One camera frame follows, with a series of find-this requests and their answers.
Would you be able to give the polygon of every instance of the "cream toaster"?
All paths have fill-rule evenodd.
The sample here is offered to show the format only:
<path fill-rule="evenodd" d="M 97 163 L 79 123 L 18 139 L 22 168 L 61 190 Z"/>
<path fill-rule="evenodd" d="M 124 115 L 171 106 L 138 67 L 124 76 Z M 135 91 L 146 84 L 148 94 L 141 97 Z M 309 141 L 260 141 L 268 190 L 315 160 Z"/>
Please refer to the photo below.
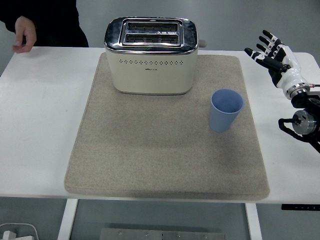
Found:
<path fill-rule="evenodd" d="M 104 46 L 122 93 L 181 95 L 192 87 L 199 37 L 188 19 L 120 17 L 108 25 Z"/>

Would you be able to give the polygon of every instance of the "blue cup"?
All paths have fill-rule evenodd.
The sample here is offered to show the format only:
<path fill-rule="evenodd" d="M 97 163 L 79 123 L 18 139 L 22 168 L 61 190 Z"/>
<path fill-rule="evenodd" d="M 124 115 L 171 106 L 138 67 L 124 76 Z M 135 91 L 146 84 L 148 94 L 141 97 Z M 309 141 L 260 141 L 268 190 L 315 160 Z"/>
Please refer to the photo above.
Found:
<path fill-rule="evenodd" d="M 227 131 L 244 107 L 244 99 L 235 90 L 222 88 L 211 95 L 209 125 L 215 132 Z"/>

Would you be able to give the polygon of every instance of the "felt mat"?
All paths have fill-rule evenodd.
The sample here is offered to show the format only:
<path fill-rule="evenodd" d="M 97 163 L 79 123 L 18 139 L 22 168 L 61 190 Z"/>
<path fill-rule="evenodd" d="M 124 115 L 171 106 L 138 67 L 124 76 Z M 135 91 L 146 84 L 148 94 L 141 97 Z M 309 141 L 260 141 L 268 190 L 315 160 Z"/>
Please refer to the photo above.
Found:
<path fill-rule="evenodd" d="M 238 91 L 244 108 L 223 133 L 209 127 L 211 94 Z M 124 94 L 100 57 L 64 179 L 103 197 L 260 200 L 269 185 L 240 61 L 199 55 L 183 95 Z"/>

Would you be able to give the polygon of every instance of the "gray floor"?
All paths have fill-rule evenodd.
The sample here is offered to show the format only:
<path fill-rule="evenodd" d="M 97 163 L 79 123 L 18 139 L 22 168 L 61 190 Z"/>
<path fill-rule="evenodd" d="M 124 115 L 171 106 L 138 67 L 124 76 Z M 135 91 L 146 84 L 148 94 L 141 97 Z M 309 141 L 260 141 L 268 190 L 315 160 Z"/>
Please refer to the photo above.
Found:
<path fill-rule="evenodd" d="M 0 197 L 0 225 L 31 224 L 36 228 L 40 240 L 56 240 L 66 202 L 66 199 Z M 33 236 L 37 240 L 32 226 L 0 226 L 0 239 L 5 231 L 16 233 L 17 238 Z"/>
<path fill-rule="evenodd" d="M 79 200 L 71 240 L 99 240 L 102 228 L 224 234 L 249 240 L 240 203 Z"/>
<path fill-rule="evenodd" d="M 109 22 L 118 17 L 180 17 L 196 23 L 207 50 L 255 48 L 262 30 L 294 52 L 320 63 L 319 0 L 77 0 L 80 25 L 90 47 L 103 48 Z M 0 74 L 12 57 L 15 35 L 0 22 Z"/>
<path fill-rule="evenodd" d="M 263 240 L 318 240 L 320 212 L 281 210 L 281 204 L 256 205 Z"/>

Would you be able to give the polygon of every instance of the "toaster lever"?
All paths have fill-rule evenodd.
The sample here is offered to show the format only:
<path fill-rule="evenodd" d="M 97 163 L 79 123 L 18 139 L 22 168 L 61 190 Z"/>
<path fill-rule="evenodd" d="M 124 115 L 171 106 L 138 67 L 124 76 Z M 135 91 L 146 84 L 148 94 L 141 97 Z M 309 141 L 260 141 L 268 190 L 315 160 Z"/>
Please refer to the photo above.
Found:
<path fill-rule="evenodd" d="M 205 48 L 207 46 L 206 40 L 199 40 L 199 48 Z"/>

